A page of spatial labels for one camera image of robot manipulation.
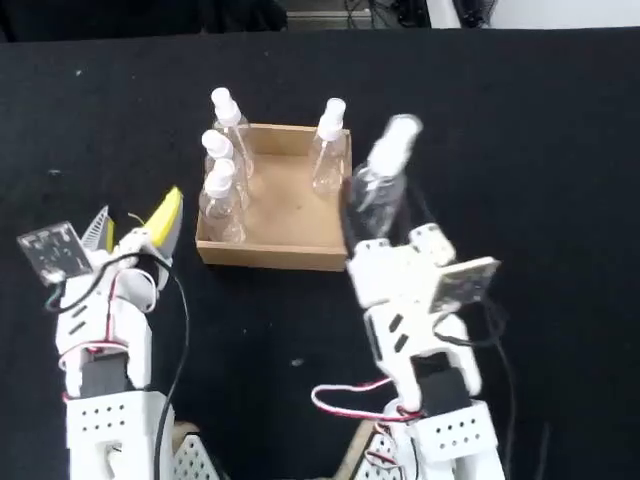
open box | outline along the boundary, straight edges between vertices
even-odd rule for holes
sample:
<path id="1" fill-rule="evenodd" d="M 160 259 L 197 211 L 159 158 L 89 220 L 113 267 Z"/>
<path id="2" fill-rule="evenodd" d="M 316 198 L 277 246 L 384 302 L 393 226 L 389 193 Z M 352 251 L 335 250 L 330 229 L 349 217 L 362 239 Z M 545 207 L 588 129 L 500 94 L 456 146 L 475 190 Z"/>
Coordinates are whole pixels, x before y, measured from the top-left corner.
<path id="1" fill-rule="evenodd" d="M 251 202 L 245 212 L 243 243 L 206 239 L 198 214 L 196 247 L 204 263 L 294 270 L 344 270 L 347 257 L 338 194 L 316 195 L 307 153 L 313 127 L 253 124 L 255 150 Z M 351 175 L 351 136 L 344 176 Z"/>

black wire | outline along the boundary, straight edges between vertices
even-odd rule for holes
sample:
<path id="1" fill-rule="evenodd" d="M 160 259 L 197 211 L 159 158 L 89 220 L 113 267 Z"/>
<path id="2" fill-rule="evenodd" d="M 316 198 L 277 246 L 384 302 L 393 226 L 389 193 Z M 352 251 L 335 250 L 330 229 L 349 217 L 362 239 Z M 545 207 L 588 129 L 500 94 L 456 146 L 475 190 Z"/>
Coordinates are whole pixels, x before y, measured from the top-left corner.
<path id="1" fill-rule="evenodd" d="M 376 29 L 376 19 L 373 16 L 373 12 L 376 10 L 375 0 L 368 0 L 369 2 L 369 15 L 371 16 L 371 30 Z"/>
<path id="2" fill-rule="evenodd" d="M 349 1 L 352 0 L 344 0 L 344 9 L 347 11 L 347 27 L 358 30 L 358 26 L 353 20 L 353 12 L 360 6 L 363 0 L 357 0 L 351 8 L 349 8 Z"/>
<path id="3" fill-rule="evenodd" d="M 487 326 L 489 330 L 493 327 L 487 319 Z M 517 401 L 516 401 L 516 390 L 514 386 L 513 380 L 513 371 L 511 369 L 511 364 L 509 363 L 509 359 L 507 358 L 507 354 L 504 351 L 504 347 L 502 346 L 502 341 L 500 340 L 500 336 L 496 336 L 496 350 L 500 355 L 500 359 L 502 360 L 502 366 L 504 368 L 505 375 L 507 377 L 507 386 L 509 388 L 509 421 L 507 423 L 507 432 L 505 434 L 505 447 L 504 447 L 504 456 L 502 459 L 502 464 L 504 468 L 504 477 L 506 480 L 511 480 L 511 459 L 513 458 L 513 445 L 515 442 L 515 433 L 516 433 L 516 417 L 518 415 L 517 412 Z"/>
<path id="4" fill-rule="evenodd" d="M 435 322 L 433 322 L 433 326 L 431 327 L 433 335 L 442 342 L 450 343 L 451 345 L 456 345 L 458 347 L 497 347 L 500 337 L 504 334 L 507 326 L 506 316 L 503 312 L 499 311 L 500 307 L 488 298 L 483 299 L 481 303 L 484 307 L 487 325 L 489 326 L 489 336 L 487 338 L 483 340 L 467 340 L 438 333 L 436 328 L 448 318 L 449 313 L 441 315 Z"/>
<path id="5" fill-rule="evenodd" d="M 178 385 L 178 381 L 180 380 L 180 376 L 182 375 L 182 370 L 184 369 L 184 365 L 187 362 L 187 357 L 189 356 L 189 337 L 191 336 L 191 320 L 189 317 L 189 306 L 187 305 L 187 297 L 184 293 L 184 288 L 182 287 L 182 282 L 178 278 L 178 275 L 169 266 L 164 260 L 152 255 L 154 261 L 162 266 L 167 272 L 169 276 L 173 278 L 173 281 L 178 286 L 178 290 L 180 291 L 180 297 L 182 298 L 182 307 L 184 308 L 184 344 L 182 346 L 182 354 L 180 355 L 180 361 L 178 362 L 178 366 L 176 368 L 176 373 L 173 377 L 173 382 L 171 383 L 171 387 L 169 388 L 169 392 L 164 401 L 164 405 L 162 407 L 162 412 L 160 413 L 160 420 L 158 421 L 158 431 L 156 433 L 156 443 L 153 451 L 153 478 L 154 480 L 160 480 L 160 450 L 162 448 L 162 435 L 164 432 L 164 424 L 167 421 L 167 414 L 169 413 L 169 407 L 171 406 L 171 399 L 173 398 L 173 394 L 175 393 L 176 386 Z"/>
<path id="6" fill-rule="evenodd" d="M 173 270 L 173 267 L 171 267 L 171 265 L 169 265 L 167 262 L 165 262 L 161 258 L 150 253 L 143 253 L 143 252 L 125 253 L 124 255 L 120 255 L 119 257 L 104 263 L 100 268 L 100 270 L 98 270 L 98 274 L 96 275 L 96 278 L 93 280 L 93 282 L 91 283 L 87 291 L 83 293 L 78 298 L 78 300 L 74 301 L 73 303 L 71 303 L 66 307 L 62 307 L 62 308 L 53 307 L 51 304 L 53 303 L 54 300 L 59 299 L 59 296 L 60 296 L 60 294 L 57 294 L 58 291 L 62 292 L 62 288 L 59 288 L 59 289 L 57 288 L 54 295 L 52 295 L 49 298 L 49 300 L 47 300 L 45 304 L 45 308 L 47 309 L 47 311 L 54 314 L 65 313 L 74 309 L 79 304 L 84 302 L 89 297 L 89 295 L 91 295 L 91 293 L 93 293 L 93 291 L 97 288 L 98 284 L 100 283 L 100 280 L 102 280 L 102 278 L 104 277 L 104 274 L 108 267 L 118 262 L 121 262 L 122 260 L 126 260 L 127 258 L 133 258 L 133 257 L 138 259 L 149 258 L 154 263 L 156 263 L 156 265 L 164 268 L 167 271 L 169 276 L 173 279 L 173 281 L 178 286 L 178 290 L 180 291 L 180 297 L 182 298 L 182 307 L 184 309 L 184 344 L 182 346 L 182 354 L 180 355 L 180 360 L 178 361 L 178 366 L 176 367 L 176 373 L 174 374 L 173 382 L 171 383 L 169 392 L 165 397 L 164 405 L 162 406 L 162 411 L 160 412 L 160 420 L 158 421 L 158 431 L 156 432 L 156 440 L 155 440 L 155 446 L 153 451 L 153 478 L 154 480 L 160 480 L 160 452 L 162 450 L 162 436 L 164 433 L 164 424 L 166 423 L 167 415 L 169 414 L 171 399 L 173 398 L 173 395 L 176 390 L 176 386 L 178 385 L 180 376 L 182 375 L 182 370 L 184 369 L 184 365 L 187 362 L 187 357 L 189 356 L 189 337 L 191 336 L 191 319 L 189 316 L 189 306 L 187 304 L 187 297 L 185 295 L 182 282 L 180 281 L 180 279 L 178 278 L 178 275 Z"/>
<path id="7" fill-rule="evenodd" d="M 551 437 L 551 426 L 545 422 L 542 427 L 542 441 L 540 442 L 540 453 L 538 457 L 538 468 L 535 480 L 543 480 L 544 472 L 547 468 L 547 453 L 549 451 L 549 439 Z"/>
<path id="8" fill-rule="evenodd" d="M 415 480 L 418 480 L 418 478 L 420 477 L 420 463 L 418 462 L 418 451 L 416 450 L 416 442 L 413 441 L 413 438 L 411 439 L 411 448 L 413 448 L 413 458 L 416 461 L 416 478 L 415 478 Z"/>
<path id="9" fill-rule="evenodd" d="M 126 260 L 127 258 L 146 258 L 146 257 L 152 257 L 154 259 L 154 261 L 156 263 L 158 262 L 162 262 L 164 263 L 164 265 L 167 265 L 167 267 L 163 267 L 165 268 L 165 270 L 167 270 L 168 272 L 170 271 L 171 267 L 169 267 L 169 265 L 167 263 L 165 263 L 163 260 L 161 260 L 160 258 L 156 257 L 155 255 L 152 255 L 150 253 L 142 253 L 142 252 L 133 252 L 133 253 L 125 253 L 123 255 L 120 255 L 117 258 L 113 258 L 107 262 L 105 262 L 101 267 L 100 270 L 98 270 L 98 274 L 96 275 L 96 277 L 93 279 L 93 282 L 91 282 L 91 285 L 89 285 L 89 288 L 87 289 L 86 292 L 84 292 L 82 295 L 80 295 L 80 297 L 78 297 L 77 300 L 71 302 L 69 305 L 67 305 L 66 307 L 54 307 L 53 304 L 54 302 L 56 302 L 57 300 L 60 300 L 60 295 L 62 294 L 62 289 L 57 290 L 56 292 L 54 292 L 53 295 L 51 295 L 51 297 L 49 297 L 49 299 L 46 301 L 46 303 L 44 304 L 44 308 L 47 312 L 52 313 L 54 315 L 60 315 L 62 313 L 67 313 L 71 310 L 73 310 L 74 308 L 76 308 L 78 305 L 80 305 L 82 302 L 84 302 L 87 298 L 89 298 L 89 295 L 91 295 L 96 288 L 98 288 L 98 285 L 100 284 L 100 281 L 102 280 L 102 277 L 104 277 L 104 274 L 107 272 L 107 268 L 109 268 L 111 265 L 114 265 L 122 260 Z"/>
<path id="10" fill-rule="evenodd" d="M 443 315 L 438 318 L 433 324 L 433 334 L 436 338 L 443 342 L 450 343 L 452 345 L 462 347 L 490 347 L 494 346 L 500 355 L 502 366 L 507 377 L 507 387 L 509 389 L 509 420 L 507 423 L 507 431 L 505 433 L 505 447 L 503 455 L 503 469 L 506 480 L 511 479 L 511 460 L 513 457 L 513 445 L 515 442 L 515 429 L 516 429 L 516 417 L 517 417 L 517 400 L 516 391 L 514 386 L 514 376 L 511 369 L 511 364 L 507 358 L 507 354 L 502 346 L 500 338 L 505 331 L 507 325 L 506 312 L 497 303 L 494 303 L 489 298 L 485 297 L 482 300 L 482 305 L 485 309 L 485 320 L 487 322 L 487 328 L 489 330 L 489 337 L 485 340 L 470 341 L 461 338 L 450 337 L 448 335 L 440 335 L 435 331 L 436 327 L 448 316 Z"/>
<path id="11" fill-rule="evenodd" d="M 382 3 L 375 2 L 375 1 L 372 2 L 371 5 L 372 5 L 371 6 L 372 18 L 373 18 L 373 15 L 375 15 L 376 17 L 378 17 L 380 19 L 380 21 L 382 23 L 384 23 L 385 27 L 393 28 L 391 26 L 391 24 L 389 22 L 387 22 L 387 19 L 384 18 L 384 16 L 378 11 L 378 7 L 384 8 L 386 5 L 383 5 Z"/>

cable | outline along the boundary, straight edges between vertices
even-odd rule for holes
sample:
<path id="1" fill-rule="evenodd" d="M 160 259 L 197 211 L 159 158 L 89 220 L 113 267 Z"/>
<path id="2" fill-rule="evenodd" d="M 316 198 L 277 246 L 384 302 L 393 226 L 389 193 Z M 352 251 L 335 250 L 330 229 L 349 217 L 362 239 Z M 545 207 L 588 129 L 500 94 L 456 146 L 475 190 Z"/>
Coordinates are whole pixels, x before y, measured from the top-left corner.
<path id="1" fill-rule="evenodd" d="M 487 348 L 497 347 L 500 337 L 504 334 L 507 326 L 507 321 L 504 315 L 498 312 L 499 307 L 488 298 L 482 300 L 482 306 L 485 309 L 485 319 L 487 326 L 489 326 L 489 336 L 483 340 L 467 340 L 464 338 L 452 337 L 449 335 L 442 335 L 436 331 L 436 328 L 444 322 L 451 312 L 443 313 L 431 327 L 433 335 L 440 341 L 456 345 L 458 347 L 471 347 L 471 348 Z"/>
<path id="2" fill-rule="evenodd" d="M 505 447 L 503 454 L 503 469 L 506 480 L 511 479 L 511 459 L 513 457 L 513 444 L 515 442 L 515 428 L 517 417 L 517 400 L 514 386 L 514 376 L 511 369 L 511 364 L 507 358 L 507 354 L 504 351 L 500 338 L 504 334 L 507 319 L 506 312 L 497 303 L 494 303 L 488 297 L 482 300 L 482 305 L 485 308 L 485 320 L 487 322 L 487 328 L 489 330 L 489 337 L 485 340 L 471 341 L 456 337 L 450 337 L 448 335 L 441 335 L 435 331 L 436 327 L 449 316 L 449 313 L 442 315 L 433 324 L 433 334 L 439 340 L 450 343 L 452 345 L 471 347 L 471 348 L 483 348 L 483 347 L 495 347 L 500 355 L 502 366 L 504 367 L 505 375 L 507 377 L 507 386 L 509 388 L 509 420 L 507 423 L 507 431 L 505 434 Z"/>
<path id="3" fill-rule="evenodd" d="M 153 478 L 154 480 L 160 480 L 160 451 L 162 448 L 162 436 L 164 433 L 164 424 L 167 421 L 169 407 L 171 406 L 171 399 L 173 398 L 173 395 L 176 390 L 176 386 L 178 385 L 178 381 L 180 380 L 182 370 L 184 369 L 184 365 L 189 355 L 189 337 L 191 334 L 191 321 L 189 317 L 189 306 L 187 305 L 187 297 L 185 295 L 182 282 L 178 278 L 177 274 L 175 273 L 171 265 L 169 265 L 167 262 L 157 257 L 156 255 L 153 255 L 150 253 L 143 253 L 143 252 L 125 253 L 124 255 L 120 255 L 119 257 L 116 257 L 112 260 L 105 262 L 102 265 L 102 267 L 100 267 L 100 270 L 98 270 L 96 278 L 93 280 L 93 282 L 91 283 L 87 291 L 82 295 L 80 295 L 80 297 L 77 300 L 67 305 L 66 307 L 54 307 L 52 305 L 53 302 L 59 299 L 60 295 L 62 295 L 63 289 L 56 287 L 56 290 L 54 291 L 54 293 L 49 297 L 49 299 L 45 303 L 45 309 L 50 313 L 58 314 L 58 315 L 61 313 L 66 313 L 70 310 L 73 310 L 75 307 L 77 307 L 82 302 L 84 302 L 89 297 L 89 295 L 91 295 L 91 293 L 93 293 L 93 291 L 98 287 L 98 285 L 100 284 L 100 281 L 105 275 L 105 272 L 107 271 L 107 268 L 109 268 L 111 265 L 121 262 L 122 260 L 126 260 L 127 258 L 138 258 L 138 259 L 148 258 L 148 259 L 151 259 L 154 263 L 156 263 L 156 265 L 164 268 L 169 274 L 169 276 L 176 283 L 178 290 L 180 291 L 180 297 L 182 298 L 182 306 L 184 309 L 185 332 L 184 332 L 184 344 L 182 347 L 182 354 L 180 355 L 180 360 L 178 361 L 178 366 L 176 367 L 176 372 L 173 377 L 173 382 L 171 383 L 171 387 L 169 388 L 169 392 L 167 393 L 167 396 L 165 398 L 164 405 L 162 406 L 162 411 L 160 412 L 160 420 L 158 422 L 158 431 L 156 433 L 156 440 L 155 440 L 154 453 L 153 453 Z M 74 349 L 81 348 L 84 345 L 86 344 L 80 344 L 79 346 L 76 346 L 73 348 Z M 114 345 L 115 345 L 115 342 L 108 342 L 107 347 L 114 348 Z M 61 360 L 68 353 L 69 353 L 69 350 L 63 354 Z"/>
<path id="4" fill-rule="evenodd" d="M 357 0 L 353 7 L 349 8 L 349 1 L 353 0 L 344 0 L 344 9 L 347 12 L 347 28 L 352 28 L 358 30 L 358 26 L 356 22 L 353 20 L 353 12 L 360 6 L 363 0 Z"/>
<path id="5" fill-rule="evenodd" d="M 493 327 L 490 325 L 487 319 L 487 325 L 491 330 Z M 502 366 L 504 367 L 505 375 L 507 377 L 507 386 L 509 388 L 509 422 L 507 424 L 507 433 L 505 434 L 505 447 L 504 458 L 502 460 L 504 468 L 504 477 L 506 480 L 511 480 L 511 459 L 513 457 L 513 444 L 515 442 L 515 430 L 516 430 L 516 416 L 517 416 L 517 402 L 516 391 L 513 381 L 513 372 L 511 370 L 511 364 L 507 359 L 507 354 L 502 347 L 500 337 L 496 337 L 496 350 L 502 360 Z"/>
<path id="6" fill-rule="evenodd" d="M 376 10 L 376 2 L 375 0 L 368 0 L 369 2 L 369 15 L 371 22 L 371 30 L 376 29 L 376 18 L 373 16 L 373 12 Z"/>
<path id="7" fill-rule="evenodd" d="M 385 27 L 387 28 L 393 28 L 391 26 L 391 24 L 389 22 L 387 22 L 387 19 L 384 18 L 384 15 L 382 15 L 379 11 L 378 11 L 378 7 L 381 7 L 383 9 L 385 9 L 386 5 L 381 4 L 380 2 L 372 2 L 371 3 L 371 22 L 373 23 L 373 15 L 375 15 L 376 17 L 378 17 L 380 19 L 380 21 L 382 23 L 384 23 Z"/>
<path id="8" fill-rule="evenodd" d="M 551 437 L 551 426 L 545 422 L 542 426 L 542 440 L 540 442 L 540 453 L 538 457 L 538 468 L 536 469 L 535 480 L 543 480 L 544 472 L 547 468 L 547 454 L 549 452 L 549 439 Z"/>
<path id="9" fill-rule="evenodd" d="M 392 380 L 390 378 L 383 378 L 376 382 L 365 383 L 362 385 L 318 385 L 311 391 L 311 401 L 320 410 L 341 417 L 358 418 L 361 420 L 377 420 L 381 422 L 409 422 L 411 420 L 423 418 L 421 412 L 404 412 L 404 410 L 400 410 L 399 415 L 385 415 L 383 413 L 368 412 L 365 410 L 352 410 L 349 408 L 334 407 L 333 405 L 329 405 L 328 403 L 318 399 L 318 393 L 320 392 L 369 392 L 381 387 L 382 385 L 386 385 L 391 381 Z"/>
<path id="10" fill-rule="evenodd" d="M 115 265 L 116 263 L 121 262 L 122 260 L 126 260 L 127 258 L 151 258 L 156 264 L 162 266 L 162 268 L 164 268 L 165 270 L 167 270 L 167 272 L 170 273 L 171 270 L 171 266 L 166 263 L 164 260 L 162 260 L 161 258 L 152 255 L 151 253 L 144 253 L 144 252 L 132 252 L 132 253 L 125 253 L 123 255 L 120 255 L 119 257 L 116 258 L 112 258 L 111 260 L 108 260 L 107 262 L 103 263 L 102 266 L 100 267 L 100 270 L 98 270 L 98 273 L 96 274 L 96 277 L 93 279 L 93 282 L 91 282 L 91 285 L 89 285 L 89 288 L 87 289 L 86 292 L 84 292 L 82 295 L 80 295 L 80 297 L 71 302 L 69 305 L 67 305 L 66 307 L 54 307 L 53 303 L 56 300 L 60 300 L 60 296 L 62 295 L 63 292 L 63 287 L 61 287 L 61 284 L 58 284 L 56 286 L 56 290 L 51 294 L 51 296 L 47 299 L 47 301 L 44 304 L 44 308 L 47 312 L 52 313 L 54 315 L 60 315 L 62 313 L 67 313 L 70 312 L 71 310 L 73 310 L 74 308 L 76 308 L 78 305 L 80 305 L 82 302 L 84 302 L 87 298 L 89 298 L 89 295 L 91 295 L 96 288 L 98 288 L 98 285 L 100 284 L 100 281 L 102 280 L 102 277 L 104 277 L 107 269 L 111 266 L 111 265 Z"/>
<path id="11" fill-rule="evenodd" d="M 411 448 L 413 449 L 413 458 L 416 461 L 416 478 L 418 480 L 420 477 L 420 462 L 418 462 L 418 450 L 416 450 L 416 442 L 414 442 L 413 438 L 411 439 Z"/>
<path id="12" fill-rule="evenodd" d="M 178 381 L 180 380 L 180 376 L 182 375 L 182 370 L 184 369 L 184 365 L 187 362 L 187 357 L 189 356 L 189 337 L 191 335 L 191 321 L 189 317 L 189 306 L 187 305 L 187 297 L 184 293 L 184 288 L 182 287 L 182 282 L 178 278 L 178 275 L 172 269 L 170 265 L 168 265 L 164 260 L 156 257 L 155 255 L 151 255 L 154 258 L 154 261 L 162 266 L 167 272 L 169 276 L 173 278 L 173 281 L 178 286 L 178 290 L 180 291 L 180 297 L 182 298 L 182 307 L 184 308 L 184 344 L 182 346 L 182 354 L 180 355 L 180 360 L 178 362 L 178 367 L 176 368 L 176 373 L 173 377 L 173 382 L 171 383 L 171 388 L 169 388 L 169 393 L 167 393 L 167 397 L 164 401 L 164 405 L 162 407 L 162 412 L 160 413 L 160 421 L 158 422 L 158 432 L 156 433 L 156 444 L 153 452 L 153 478 L 154 480 L 160 480 L 160 450 L 162 448 L 162 434 L 164 432 L 164 424 L 167 421 L 167 414 L 169 413 L 169 406 L 171 405 L 171 399 L 173 398 L 173 394 L 176 390 L 176 386 L 178 385 Z"/>

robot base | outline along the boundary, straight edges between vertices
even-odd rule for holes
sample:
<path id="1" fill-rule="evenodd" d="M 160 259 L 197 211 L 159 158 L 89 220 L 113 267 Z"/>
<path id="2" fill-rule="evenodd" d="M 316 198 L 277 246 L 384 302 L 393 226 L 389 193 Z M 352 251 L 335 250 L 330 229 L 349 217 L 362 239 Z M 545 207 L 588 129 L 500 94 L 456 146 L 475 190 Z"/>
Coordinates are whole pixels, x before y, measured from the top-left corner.
<path id="1" fill-rule="evenodd" d="M 396 411 L 394 400 L 385 413 Z M 391 436 L 379 433 L 370 422 L 356 433 L 343 467 L 353 465 L 349 473 L 341 468 L 340 480 L 504 480 L 497 439 L 491 416 L 484 402 L 448 414 L 428 417 L 409 424 L 388 424 Z M 359 448 L 354 461 L 353 450 Z M 390 468 L 369 461 L 371 453 L 390 457 L 397 463 Z"/>

red and white wire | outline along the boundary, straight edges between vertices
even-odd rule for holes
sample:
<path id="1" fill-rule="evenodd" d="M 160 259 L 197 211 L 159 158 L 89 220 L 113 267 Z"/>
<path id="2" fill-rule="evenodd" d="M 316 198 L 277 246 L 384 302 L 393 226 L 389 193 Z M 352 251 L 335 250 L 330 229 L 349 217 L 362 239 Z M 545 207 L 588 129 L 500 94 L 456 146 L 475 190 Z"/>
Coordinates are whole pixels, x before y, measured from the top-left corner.
<path id="1" fill-rule="evenodd" d="M 384 413 L 368 412 L 366 410 L 352 410 L 350 408 L 334 407 L 333 405 L 329 405 L 318 398 L 318 393 L 321 392 L 370 392 L 371 390 L 375 390 L 376 388 L 390 382 L 390 378 L 383 378 L 376 382 L 364 383 L 362 385 L 318 385 L 311 391 L 311 401 L 320 410 L 341 417 L 359 418 L 362 420 L 374 420 L 380 422 L 408 422 L 410 420 L 420 418 L 422 416 L 420 413 L 385 415 Z"/>
<path id="2" fill-rule="evenodd" d="M 385 442 L 388 442 L 389 445 L 393 446 L 393 453 L 390 455 L 385 455 L 383 453 L 372 450 L 371 448 L 365 450 L 363 456 L 364 459 L 372 466 L 379 468 L 381 470 L 393 470 L 397 468 L 400 471 L 400 478 L 404 479 L 404 467 L 399 465 L 397 460 L 393 458 L 393 454 L 396 452 L 396 442 L 391 434 L 389 428 L 380 423 L 376 422 L 373 425 L 373 429 L 378 433 L 378 435 L 382 435 Z"/>

